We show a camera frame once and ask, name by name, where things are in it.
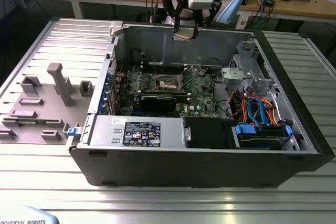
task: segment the aluminum workbench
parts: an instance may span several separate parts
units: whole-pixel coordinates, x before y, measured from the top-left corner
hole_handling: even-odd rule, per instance
[[[18,83],[25,75],[34,73],[52,83],[46,68],[55,60],[71,83],[85,77],[94,85],[111,43],[110,23],[49,22],[0,88],[0,118],[22,92]],[[310,39],[264,34],[335,150],[335,69]],[[88,184],[63,145],[1,144],[0,201],[45,210],[60,223],[334,223],[335,164],[300,173],[277,189],[113,188]]]

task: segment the metal table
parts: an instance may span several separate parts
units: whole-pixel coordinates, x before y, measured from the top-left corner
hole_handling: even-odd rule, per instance
[[[104,51],[94,45],[109,43],[109,25],[98,20],[49,22],[0,88],[0,115],[8,113],[21,93],[17,83],[22,76],[32,69],[43,76],[55,57],[65,70],[71,68],[69,62],[78,63],[75,74],[64,74],[71,82],[89,74],[94,83],[99,70],[86,62],[96,60],[99,67]],[[76,35],[86,42],[77,44],[82,45],[79,50],[69,43]],[[336,150],[335,69],[309,39],[276,32],[265,36]],[[13,143],[0,145],[0,178],[0,201],[43,209],[60,223],[334,223],[336,217],[335,160],[277,189],[114,188],[88,184],[64,146]]]

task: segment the power supply label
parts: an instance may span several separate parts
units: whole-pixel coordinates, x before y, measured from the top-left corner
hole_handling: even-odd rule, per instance
[[[160,147],[160,123],[126,122],[124,146]]]

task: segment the circuit board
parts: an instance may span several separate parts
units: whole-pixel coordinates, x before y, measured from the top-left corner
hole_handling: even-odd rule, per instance
[[[116,95],[120,101],[119,115],[180,118],[183,116],[218,117],[211,94],[211,74],[190,67],[181,74],[153,74],[141,68],[119,73]],[[148,96],[174,99],[173,111],[144,111],[139,100]]]

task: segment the motherboard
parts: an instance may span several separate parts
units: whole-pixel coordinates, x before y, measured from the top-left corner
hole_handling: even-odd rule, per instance
[[[130,67],[114,82],[116,114],[180,118],[218,117],[207,68]]]

